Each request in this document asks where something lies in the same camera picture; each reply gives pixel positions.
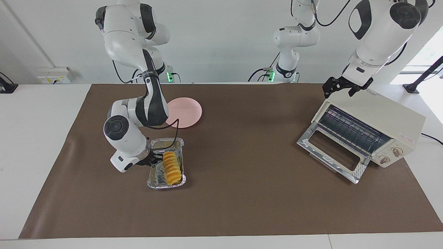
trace foil pan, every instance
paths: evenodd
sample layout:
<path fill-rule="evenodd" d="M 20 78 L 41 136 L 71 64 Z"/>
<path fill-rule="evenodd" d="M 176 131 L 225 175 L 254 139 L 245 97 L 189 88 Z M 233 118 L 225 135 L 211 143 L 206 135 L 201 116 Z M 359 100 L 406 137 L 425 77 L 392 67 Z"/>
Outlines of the foil pan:
<path fill-rule="evenodd" d="M 151 141 L 151 150 L 153 150 L 157 154 L 163 154 L 168 151 L 172 151 L 177 156 L 179 161 L 180 170 L 182 172 L 182 181 L 175 185 L 168 185 L 165 179 L 165 174 L 163 171 L 163 162 L 159 161 L 156 165 L 151 167 L 151 171 L 149 172 L 149 178 L 147 181 L 148 187 L 151 189 L 168 189 L 179 187 L 186 182 L 185 171 L 183 169 L 183 151 L 182 147 L 184 146 L 183 139 L 177 138 L 174 142 L 174 145 L 166 150 L 156 150 L 155 148 L 164 148 L 171 145 L 174 141 L 174 138 L 158 138 L 153 139 Z"/>

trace white table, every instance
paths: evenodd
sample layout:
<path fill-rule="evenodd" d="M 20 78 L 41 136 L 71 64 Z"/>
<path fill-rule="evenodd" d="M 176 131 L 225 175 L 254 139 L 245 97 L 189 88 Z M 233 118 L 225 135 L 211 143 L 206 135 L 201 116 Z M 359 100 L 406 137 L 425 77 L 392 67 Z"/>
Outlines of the white table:
<path fill-rule="evenodd" d="M 0 95 L 0 247 L 6 248 L 442 248 L 443 232 L 259 237 L 79 238 L 17 240 L 91 85 L 21 85 Z M 372 89 L 427 117 L 424 133 L 443 138 L 443 124 L 419 95 L 401 86 Z M 421 137 L 406 156 L 443 220 L 443 147 Z"/>

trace black stand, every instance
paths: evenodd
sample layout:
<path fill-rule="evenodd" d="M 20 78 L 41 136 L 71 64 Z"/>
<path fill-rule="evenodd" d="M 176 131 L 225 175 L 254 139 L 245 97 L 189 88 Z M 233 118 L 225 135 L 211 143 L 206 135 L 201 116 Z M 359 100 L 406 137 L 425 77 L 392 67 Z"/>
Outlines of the black stand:
<path fill-rule="evenodd" d="M 4 90 L 0 88 L 0 93 L 13 93 L 19 85 L 9 84 L 2 77 L 0 77 L 0 86 L 4 88 Z"/>
<path fill-rule="evenodd" d="M 403 87 L 408 93 L 419 93 L 417 86 L 425 80 L 432 72 L 435 71 L 441 64 L 443 64 L 443 56 L 440 57 L 432 66 L 429 67 L 414 83 L 404 84 Z"/>

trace white wall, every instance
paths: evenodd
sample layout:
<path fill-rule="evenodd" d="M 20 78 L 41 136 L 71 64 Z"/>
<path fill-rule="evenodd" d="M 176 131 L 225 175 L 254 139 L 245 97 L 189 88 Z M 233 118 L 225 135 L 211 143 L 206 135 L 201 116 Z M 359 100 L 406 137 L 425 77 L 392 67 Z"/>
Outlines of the white wall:
<path fill-rule="evenodd" d="M 117 0 L 0 0 L 8 4 L 56 66 L 68 66 L 75 83 L 118 82 L 107 56 L 103 37 L 94 24 L 95 11 Z M 160 46 L 166 62 L 184 82 L 241 82 L 256 69 L 269 64 L 278 49 L 274 31 L 296 25 L 290 0 L 142 0 L 167 25 L 171 40 Z M 345 0 L 323 0 L 319 19 L 326 23 Z M 329 27 L 315 47 L 300 48 L 301 82 L 324 82 L 339 76 L 358 45 L 348 28 L 348 17 L 359 0 L 352 0 L 343 15 Z M 389 84 L 401 69 L 443 25 L 443 3 L 437 1 L 408 43 L 404 54 L 383 69 L 374 83 Z M 47 62 L 21 39 L 11 20 L 0 9 L 0 70 L 18 83 L 35 83 L 35 68 Z M 132 69 L 119 67 L 125 79 Z"/>

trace green light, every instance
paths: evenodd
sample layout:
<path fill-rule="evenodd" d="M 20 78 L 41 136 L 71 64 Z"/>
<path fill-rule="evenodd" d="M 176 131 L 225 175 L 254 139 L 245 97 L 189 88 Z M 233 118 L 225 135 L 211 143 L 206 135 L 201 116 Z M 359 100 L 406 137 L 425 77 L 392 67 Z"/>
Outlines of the green light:
<path fill-rule="evenodd" d="M 276 74 L 274 73 L 274 71 L 271 71 L 271 75 L 268 78 L 269 82 L 274 82 L 275 76 L 276 76 Z"/>
<path fill-rule="evenodd" d="M 167 74 L 167 79 L 169 82 L 173 82 L 174 81 L 174 76 L 172 76 L 172 74 L 170 72 L 166 72 Z"/>

